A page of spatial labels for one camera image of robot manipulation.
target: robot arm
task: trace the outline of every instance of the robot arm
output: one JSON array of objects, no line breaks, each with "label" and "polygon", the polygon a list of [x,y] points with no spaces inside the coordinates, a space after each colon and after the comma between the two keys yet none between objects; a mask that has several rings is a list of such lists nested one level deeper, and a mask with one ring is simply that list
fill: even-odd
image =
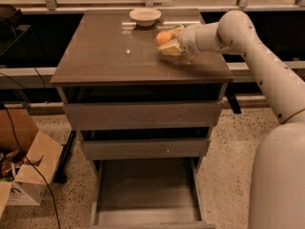
[{"label": "robot arm", "polygon": [[305,122],[305,82],[260,41],[243,11],[231,10],[218,23],[190,25],[174,37],[180,52],[240,54],[279,123]]},{"label": "robot arm", "polygon": [[191,25],[161,52],[240,54],[279,123],[257,148],[249,229],[305,228],[305,83],[258,38],[247,14],[227,12],[218,23]]}]

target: power cord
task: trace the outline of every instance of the power cord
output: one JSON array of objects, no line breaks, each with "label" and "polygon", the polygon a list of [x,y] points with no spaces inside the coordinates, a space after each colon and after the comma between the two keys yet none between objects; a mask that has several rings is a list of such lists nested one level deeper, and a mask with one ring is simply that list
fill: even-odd
[{"label": "power cord", "polygon": [[[29,60],[29,56],[28,56],[27,52],[25,51],[25,48],[23,47],[22,43],[20,42],[20,40],[19,40],[19,38],[18,38],[18,36],[17,36],[17,34],[16,34],[15,28],[14,28],[14,27],[10,27],[10,28],[11,28],[11,30],[12,30],[12,32],[13,32],[15,38],[16,38],[16,41],[18,42],[18,44],[19,44],[19,46],[20,46],[20,48],[21,48],[21,50],[22,50],[22,53],[23,53],[23,54],[26,56],[26,58]],[[44,99],[46,99],[46,82],[45,82],[44,78],[41,76],[41,74],[37,71],[37,69],[36,69],[35,67],[33,67],[33,68],[35,69],[35,71],[37,72],[39,78],[41,79],[41,81],[42,81],[42,83],[43,83],[43,86],[44,86]]]},{"label": "power cord", "polygon": [[[21,83],[17,82],[16,80],[14,80],[12,77],[4,74],[4,73],[0,73],[1,75],[5,76],[6,78],[10,79],[11,81],[13,81],[14,83],[16,83],[19,87],[21,87],[22,89],[27,89],[27,87],[25,87],[24,85],[22,85]],[[38,98],[40,98],[41,100],[43,100],[45,102],[46,100],[46,92],[44,92],[44,97],[42,97],[39,94],[35,94]]]},{"label": "power cord", "polygon": [[25,154],[25,152],[23,151],[20,143],[19,143],[19,140],[17,138],[17,135],[16,135],[16,132],[15,132],[15,127],[14,127],[14,124],[13,124],[13,121],[11,119],[11,116],[10,116],[10,112],[9,110],[7,109],[7,107],[4,105],[4,103],[2,101],[0,101],[0,105],[1,107],[4,108],[4,110],[7,112],[8,114],[8,117],[10,119],[10,125],[11,125],[11,128],[12,128],[12,132],[13,132],[13,136],[15,138],[15,141],[17,143],[17,146],[21,152],[21,154],[25,157],[25,159],[27,160],[27,162],[32,166],[32,168],[34,168],[34,170],[39,174],[39,176],[41,178],[43,178],[43,180],[45,181],[50,193],[51,193],[51,197],[52,197],[52,201],[53,201],[53,205],[54,205],[54,211],[55,211],[55,214],[56,214],[56,220],[57,220],[57,225],[58,225],[58,229],[61,229],[60,227],[60,220],[59,220],[59,216],[58,216],[58,211],[57,211],[57,205],[56,205],[56,200],[55,200],[55,196],[53,194],[53,191],[51,190],[51,187],[50,185],[48,184],[48,182],[46,181],[45,177],[41,174],[41,172],[32,164],[32,162],[28,159],[27,155]]}]

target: wooden drawer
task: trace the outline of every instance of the wooden drawer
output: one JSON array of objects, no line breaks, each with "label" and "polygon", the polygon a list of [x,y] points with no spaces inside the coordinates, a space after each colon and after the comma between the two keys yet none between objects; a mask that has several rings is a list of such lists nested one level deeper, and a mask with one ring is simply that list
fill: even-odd
[{"label": "wooden drawer", "polygon": [[208,138],[83,141],[88,160],[205,156]]},{"label": "wooden drawer", "polygon": [[191,158],[101,161],[91,228],[215,228],[206,224]]},{"label": "wooden drawer", "polygon": [[69,103],[186,102],[222,99],[225,83],[63,87]]},{"label": "wooden drawer", "polygon": [[64,110],[77,131],[213,127],[221,102],[69,104]]}]

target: bowl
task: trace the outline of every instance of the bowl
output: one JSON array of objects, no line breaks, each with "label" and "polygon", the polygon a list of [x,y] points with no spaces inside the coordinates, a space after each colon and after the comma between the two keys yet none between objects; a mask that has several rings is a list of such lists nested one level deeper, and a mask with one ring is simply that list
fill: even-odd
[{"label": "bowl", "polygon": [[141,27],[152,26],[156,19],[161,17],[161,11],[153,8],[138,8],[130,12],[131,19]]}]

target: cabinet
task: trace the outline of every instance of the cabinet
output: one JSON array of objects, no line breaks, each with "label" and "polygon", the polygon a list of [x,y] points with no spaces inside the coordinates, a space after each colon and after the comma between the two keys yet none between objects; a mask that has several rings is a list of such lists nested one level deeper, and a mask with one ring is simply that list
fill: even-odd
[{"label": "cabinet", "polygon": [[129,12],[88,11],[51,80],[99,177],[91,227],[214,228],[196,173],[233,76],[220,54],[157,50],[160,31],[200,23],[198,10],[161,10],[148,28]]}]

